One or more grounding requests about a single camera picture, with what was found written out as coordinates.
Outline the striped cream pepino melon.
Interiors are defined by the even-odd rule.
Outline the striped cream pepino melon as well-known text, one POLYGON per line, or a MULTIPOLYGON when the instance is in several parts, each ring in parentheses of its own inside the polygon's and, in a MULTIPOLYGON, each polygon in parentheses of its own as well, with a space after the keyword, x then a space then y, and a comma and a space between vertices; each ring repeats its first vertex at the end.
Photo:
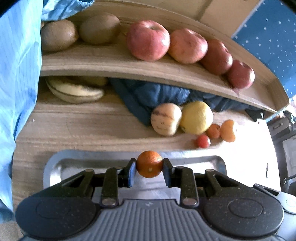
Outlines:
POLYGON ((151 114, 152 128, 162 136, 173 136, 182 118, 181 109, 173 103, 157 106, 151 114))

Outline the pink red apple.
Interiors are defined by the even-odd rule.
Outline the pink red apple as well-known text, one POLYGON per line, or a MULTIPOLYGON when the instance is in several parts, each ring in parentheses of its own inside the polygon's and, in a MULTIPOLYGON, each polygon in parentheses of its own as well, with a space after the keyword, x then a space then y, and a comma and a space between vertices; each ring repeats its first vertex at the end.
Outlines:
POLYGON ((178 29, 170 34, 168 54, 182 64, 200 61, 208 51, 208 43, 200 34, 188 28, 178 29))
POLYGON ((133 23, 126 34, 130 53, 143 61, 158 61, 167 53, 170 43, 166 28, 151 20, 133 23))

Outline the blue dotted fabric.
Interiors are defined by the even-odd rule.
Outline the blue dotted fabric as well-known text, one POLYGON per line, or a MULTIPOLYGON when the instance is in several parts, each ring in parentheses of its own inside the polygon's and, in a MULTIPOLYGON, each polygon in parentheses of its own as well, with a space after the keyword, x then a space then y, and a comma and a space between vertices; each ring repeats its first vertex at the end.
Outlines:
POLYGON ((283 1, 261 1, 232 39, 266 65, 288 97, 295 96, 295 12, 283 1))

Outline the brown kiwi right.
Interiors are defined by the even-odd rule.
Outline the brown kiwi right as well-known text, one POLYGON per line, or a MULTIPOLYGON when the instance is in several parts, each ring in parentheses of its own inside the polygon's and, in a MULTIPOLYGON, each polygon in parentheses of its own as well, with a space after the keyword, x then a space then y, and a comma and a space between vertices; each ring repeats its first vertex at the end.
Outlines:
POLYGON ((120 20, 113 14, 101 12, 85 20, 79 27, 81 39, 92 45, 111 42, 120 33, 120 20))

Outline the cardboard box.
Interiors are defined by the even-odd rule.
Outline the cardboard box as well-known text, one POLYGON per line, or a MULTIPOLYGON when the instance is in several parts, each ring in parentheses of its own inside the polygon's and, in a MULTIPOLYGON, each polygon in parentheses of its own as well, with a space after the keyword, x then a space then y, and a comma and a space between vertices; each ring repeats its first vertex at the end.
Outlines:
POLYGON ((139 0, 136 2, 188 16, 229 37, 245 24, 262 3, 258 0, 139 0))

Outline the small orange persimmon fruit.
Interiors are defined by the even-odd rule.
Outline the small orange persimmon fruit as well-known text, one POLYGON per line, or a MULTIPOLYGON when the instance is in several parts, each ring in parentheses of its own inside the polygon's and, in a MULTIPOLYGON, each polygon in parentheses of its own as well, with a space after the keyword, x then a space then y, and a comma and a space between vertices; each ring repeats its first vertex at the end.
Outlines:
POLYGON ((210 139, 218 139, 220 138, 220 126, 218 124, 211 124, 210 128, 206 130, 206 135, 210 139))

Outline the dark red apple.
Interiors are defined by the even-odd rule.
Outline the dark red apple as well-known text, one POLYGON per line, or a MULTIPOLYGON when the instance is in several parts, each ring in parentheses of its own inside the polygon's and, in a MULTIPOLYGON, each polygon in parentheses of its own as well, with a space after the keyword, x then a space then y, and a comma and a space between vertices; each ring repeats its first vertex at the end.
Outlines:
POLYGON ((255 81, 254 70, 240 60, 234 60, 226 72, 226 79, 236 89, 247 89, 255 81))
POLYGON ((199 62, 214 75, 225 74, 233 64, 232 55, 220 40, 210 39, 207 42, 207 53, 199 62))

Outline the dark blue cloth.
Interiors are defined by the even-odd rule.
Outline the dark blue cloth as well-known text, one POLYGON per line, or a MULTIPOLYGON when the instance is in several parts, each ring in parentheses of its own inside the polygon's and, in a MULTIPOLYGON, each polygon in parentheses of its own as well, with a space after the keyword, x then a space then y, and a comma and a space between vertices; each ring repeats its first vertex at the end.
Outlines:
POLYGON ((127 109, 144 125, 151 125, 152 111, 163 103, 181 106, 203 101, 216 112, 246 111, 253 121, 263 119, 264 111, 215 94, 160 83, 132 79, 107 78, 127 109))

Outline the small orange tangerine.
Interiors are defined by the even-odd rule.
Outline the small orange tangerine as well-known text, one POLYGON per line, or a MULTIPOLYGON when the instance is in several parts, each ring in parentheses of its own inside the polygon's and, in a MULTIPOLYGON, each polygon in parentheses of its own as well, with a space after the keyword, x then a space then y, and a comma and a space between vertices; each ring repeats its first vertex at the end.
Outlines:
POLYGON ((137 158, 136 168, 142 177, 154 178, 163 169, 163 158, 155 151, 144 151, 137 158))

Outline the brown kiwi left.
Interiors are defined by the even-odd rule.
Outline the brown kiwi left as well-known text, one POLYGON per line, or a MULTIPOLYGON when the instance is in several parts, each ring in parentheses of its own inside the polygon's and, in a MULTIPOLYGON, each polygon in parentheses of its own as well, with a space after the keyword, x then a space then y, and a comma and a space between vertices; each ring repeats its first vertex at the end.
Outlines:
POLYGON ((69 48, 79 38, 75 24, 69 20, 46 23, 41 28, 42 50, 57 52, 69 48))

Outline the yellow banana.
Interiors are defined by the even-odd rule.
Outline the yellow banana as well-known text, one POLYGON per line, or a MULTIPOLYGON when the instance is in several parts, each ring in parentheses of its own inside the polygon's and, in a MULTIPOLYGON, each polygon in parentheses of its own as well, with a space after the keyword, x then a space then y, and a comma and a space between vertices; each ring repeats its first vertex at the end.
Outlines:
POLYGON ((45 81, 53 95, 68 103, 94 102, 104 96, 103 89, 71 80, 66 76, 49 76, 45 81))

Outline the orange yellow round fruit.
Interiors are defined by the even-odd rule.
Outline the orange yellow round fruit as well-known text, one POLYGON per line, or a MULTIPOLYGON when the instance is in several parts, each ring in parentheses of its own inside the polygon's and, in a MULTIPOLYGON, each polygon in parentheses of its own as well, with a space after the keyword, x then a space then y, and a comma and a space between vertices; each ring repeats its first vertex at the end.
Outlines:
POLYGON ((220 136, 222 140, 232 143, 236 140, 236 125, 233 120, 226 120, 220 128, 220 136))

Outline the yellow lemon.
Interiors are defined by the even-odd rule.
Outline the yellow lemon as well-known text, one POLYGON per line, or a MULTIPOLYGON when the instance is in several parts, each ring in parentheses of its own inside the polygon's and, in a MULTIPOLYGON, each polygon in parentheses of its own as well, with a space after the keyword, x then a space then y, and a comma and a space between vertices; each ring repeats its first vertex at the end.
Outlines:
POLYGON ((186 104, 182 109, 180 128, 185 133, 200 135, 213 123, 213 112, 203 101, 186 104))

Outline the light blue garment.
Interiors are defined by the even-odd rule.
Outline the light blue garment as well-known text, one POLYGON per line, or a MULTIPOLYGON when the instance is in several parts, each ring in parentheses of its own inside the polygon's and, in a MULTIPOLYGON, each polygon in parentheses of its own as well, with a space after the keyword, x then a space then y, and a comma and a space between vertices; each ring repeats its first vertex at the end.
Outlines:
POLYGON ((41 22, 68 18, 93 1, 1 1, 1 223, 14 219, 12 159, 16 138, 32 113, 42 66, 41 22))

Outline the red cherry tomato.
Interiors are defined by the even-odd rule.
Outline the red cherry tomato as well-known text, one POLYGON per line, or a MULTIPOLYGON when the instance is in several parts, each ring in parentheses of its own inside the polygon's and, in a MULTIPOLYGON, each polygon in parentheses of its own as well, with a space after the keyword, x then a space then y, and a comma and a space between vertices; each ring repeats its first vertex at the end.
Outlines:
POLYGON ((210 147, 211 145, 211 141, 210 141, 210 138, 203 134, 203 135, 200 135, 197 139, 196 139, 196 145, 197 147, 199 148, 208 148, 210 147))

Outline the brown kiwi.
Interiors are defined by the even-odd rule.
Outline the brown kiwi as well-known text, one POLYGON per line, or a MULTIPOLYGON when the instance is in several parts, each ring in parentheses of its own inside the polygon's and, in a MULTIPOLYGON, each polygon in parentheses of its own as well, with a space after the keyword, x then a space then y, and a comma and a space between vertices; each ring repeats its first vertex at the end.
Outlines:
POLYGON ((92 45, 111 42, 120 33, 120 20, 113 14, 101 12, 85 20, 79 27, 81 39, 92 45))
POLYGON ((57 52, 69 48, 79 38, 75 24, 69 20, 46 23, 41 28, 42 50, 57 52))

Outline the wooden curved shelf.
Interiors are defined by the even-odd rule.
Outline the wooden curved shelf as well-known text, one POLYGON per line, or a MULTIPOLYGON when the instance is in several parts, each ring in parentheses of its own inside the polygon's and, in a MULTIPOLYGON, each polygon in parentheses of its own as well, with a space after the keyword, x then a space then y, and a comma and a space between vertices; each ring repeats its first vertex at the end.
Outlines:
POLYGON ((144 4, 96 1, 70 20, 80 24, 102 11, 117 16, 121 22, 121 33, 116 41, 99 46, 77 42, 65 51, 45 53, 42 56, 42 76, 106 76, 170 84, 234 99, 270 113, 278 112, 290 101, 278 78, 255 56, 228 36, 186 16, 144 4), (222 78, 199 64, 183 65, 168 55, 156 62, 136 59, 127 49, 125 35, 130 25, 139 20, 156 21, 168 31, 189 28, 207 39, 221 40, 233 58, 254 69, 254 84, 237 93, 222 78))

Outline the steel metal tray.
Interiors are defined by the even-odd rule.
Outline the steel metal tray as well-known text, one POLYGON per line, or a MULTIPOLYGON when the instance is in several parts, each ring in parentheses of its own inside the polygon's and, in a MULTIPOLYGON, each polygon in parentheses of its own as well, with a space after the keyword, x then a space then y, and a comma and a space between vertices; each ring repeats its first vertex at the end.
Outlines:
MULTIPOLYGON (((104 173, 111 167, 124 167, 130 159, 137 158, 140 152, 124 151, 81 151, 63 150, 53 154, 44 168, 43 188, 53 186, 85 169, 104 173)), ((224 160, 216 154, 202 154, 201 151, 162 151, 160 155, 168 158, 173 166, 189 167, 195 173, 214 169, 227 175, 224 160)))

